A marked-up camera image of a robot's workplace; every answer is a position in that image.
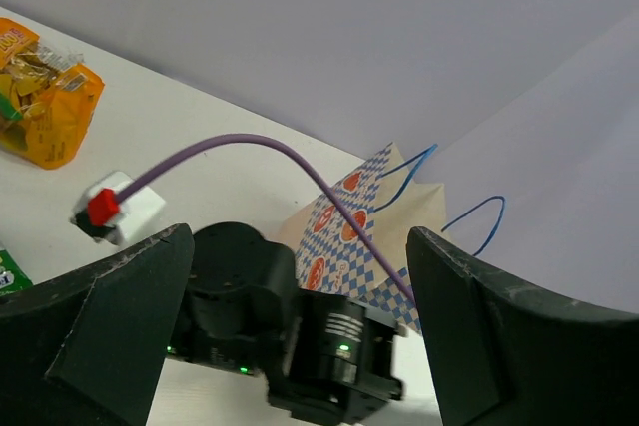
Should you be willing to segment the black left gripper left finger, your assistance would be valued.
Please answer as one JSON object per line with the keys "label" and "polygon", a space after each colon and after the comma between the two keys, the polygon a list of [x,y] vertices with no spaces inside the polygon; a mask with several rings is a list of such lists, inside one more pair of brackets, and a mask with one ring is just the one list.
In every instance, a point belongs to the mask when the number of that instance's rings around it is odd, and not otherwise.
{"label": "black left gripper left finger", "polygon": [[2,297],[2,424],[145,424],[193,252],[178,223]]}

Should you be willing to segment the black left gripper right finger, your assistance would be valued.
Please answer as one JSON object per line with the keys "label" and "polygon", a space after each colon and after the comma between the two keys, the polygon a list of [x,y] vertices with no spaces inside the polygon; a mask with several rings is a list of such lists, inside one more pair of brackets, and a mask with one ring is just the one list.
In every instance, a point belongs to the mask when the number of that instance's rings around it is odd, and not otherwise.
{"label": "black left gripper right finger", "polygon": [[406,255],[446,425],[634,425],[638,317],[547,290],[424,227]]}

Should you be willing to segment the green Fox's candy bag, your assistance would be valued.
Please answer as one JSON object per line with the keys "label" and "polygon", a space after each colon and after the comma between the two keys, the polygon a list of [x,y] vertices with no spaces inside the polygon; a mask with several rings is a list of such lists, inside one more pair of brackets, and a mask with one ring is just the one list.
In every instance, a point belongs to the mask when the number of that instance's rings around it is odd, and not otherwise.
{"label": "green Fox's candy bag", "polygon": [[0,295],[8,295],[30,288],[31,279],[22,271],[12,255],[0,244]]}

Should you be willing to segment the checkered paper bag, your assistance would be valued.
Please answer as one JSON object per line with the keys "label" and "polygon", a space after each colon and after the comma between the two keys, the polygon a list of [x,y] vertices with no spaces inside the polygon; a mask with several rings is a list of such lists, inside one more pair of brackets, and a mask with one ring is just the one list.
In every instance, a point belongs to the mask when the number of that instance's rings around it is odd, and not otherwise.
{"label": "checkered paper bag", "polygon": [[[413,179],[435,150],[430,146],[407,160],[390,144],[332,187],[404,284],[410,283],[405,255],[410,229],[425,226],[445,235],[453,225],[446,214],[444,185]],[[421,330],[416,308],[326,195],[287,219],[276,240],[295,253],[301,287],[350,296],[391,313],[415,332]]]}

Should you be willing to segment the orange chips bag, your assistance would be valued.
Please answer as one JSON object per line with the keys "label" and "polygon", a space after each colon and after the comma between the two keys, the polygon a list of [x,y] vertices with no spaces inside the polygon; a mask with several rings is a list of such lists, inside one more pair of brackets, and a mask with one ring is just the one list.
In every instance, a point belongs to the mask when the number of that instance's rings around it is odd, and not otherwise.
{"label": "orange chips bag", "polygon": [[1,146],[45,170],[71,162],[104,82],[17,22],[1,20]]}

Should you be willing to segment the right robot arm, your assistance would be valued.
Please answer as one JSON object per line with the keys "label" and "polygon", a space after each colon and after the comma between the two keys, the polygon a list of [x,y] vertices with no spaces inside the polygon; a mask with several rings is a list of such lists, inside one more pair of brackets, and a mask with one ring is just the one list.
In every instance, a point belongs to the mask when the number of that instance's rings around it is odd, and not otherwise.
{"label": "right robot arm", "polygon": [[[389,312],[300,288],[293,252],[246,224],[194,241],[174,358],[264,375],[272,406],[318,425],[354,424],[402,398]],[[635,314],[544,289],[424,227],[406,252],[444,424],[637,423]]]}

